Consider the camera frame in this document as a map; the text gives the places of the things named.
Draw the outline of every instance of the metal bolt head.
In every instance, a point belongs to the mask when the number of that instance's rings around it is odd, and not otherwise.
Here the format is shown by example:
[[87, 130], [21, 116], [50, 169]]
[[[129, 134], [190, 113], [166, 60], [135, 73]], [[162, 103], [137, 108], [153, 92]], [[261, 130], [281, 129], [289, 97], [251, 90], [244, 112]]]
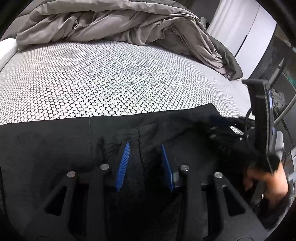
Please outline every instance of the metal bolt head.
[[101, 170], [108, 170], [109, 169], [109, 165], [108, 164], [102, 164], [101, 165]]
[[189, 166], [188, 165], [182, 165], [181, 166], [181, 170], [182, 171], [188, 171], [189, 170]]
[[67, 177], [71, 178], [71, 177], [75, 177], [75, 172], [71, 171], [67, 173]]
[[223, 174], [221, 172], [215, 172], [214, 176], [220, 179], [223, 177]]

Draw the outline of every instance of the bed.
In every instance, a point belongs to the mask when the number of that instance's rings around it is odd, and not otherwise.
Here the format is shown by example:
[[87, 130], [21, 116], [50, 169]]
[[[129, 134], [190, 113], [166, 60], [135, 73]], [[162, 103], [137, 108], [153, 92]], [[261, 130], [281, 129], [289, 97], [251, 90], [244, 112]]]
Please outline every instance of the bed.
[[0, 71], [0, 124], [182, 110], [213, 103], [244, 116], [248, 90], [188, 56], [115, 41], [57, 42], [15, 53]]

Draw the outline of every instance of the gray duvet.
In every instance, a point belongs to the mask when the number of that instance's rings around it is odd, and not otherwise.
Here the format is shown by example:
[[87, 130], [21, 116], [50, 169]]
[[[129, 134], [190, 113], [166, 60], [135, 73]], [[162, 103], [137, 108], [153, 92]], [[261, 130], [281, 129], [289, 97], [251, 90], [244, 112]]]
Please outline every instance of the gray duvet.
[[34, 9], [17, 34], [20, 49], [61, 39], [154, 42], [231, 79], [201, 20], [171, 0], [54, 0]]

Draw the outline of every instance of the white wardrobe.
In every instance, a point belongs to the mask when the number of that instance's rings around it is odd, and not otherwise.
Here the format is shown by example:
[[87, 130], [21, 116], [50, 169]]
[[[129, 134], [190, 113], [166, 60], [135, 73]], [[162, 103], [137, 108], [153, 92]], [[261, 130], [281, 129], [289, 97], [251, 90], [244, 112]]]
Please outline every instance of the white wardrobe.
[[221, 0], [208, 27], [209, 35], [223, 43], [250, 77], [274, 34], [276, 21], [255, 0]]

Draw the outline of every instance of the human hand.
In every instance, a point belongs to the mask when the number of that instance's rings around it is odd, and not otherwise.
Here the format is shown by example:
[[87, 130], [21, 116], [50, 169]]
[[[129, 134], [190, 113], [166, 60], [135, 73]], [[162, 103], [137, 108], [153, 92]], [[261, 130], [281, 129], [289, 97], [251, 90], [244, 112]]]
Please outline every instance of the human hand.
[[266, 183], [264, 197], [268, 200], [270, 209], [274, 208], [288, 193], [289, 186], [281, 162], [273, 174], [258, 168], [248, 168], [243, 179], [246, 191], [252, 188], [253, 180], [264, 181]]

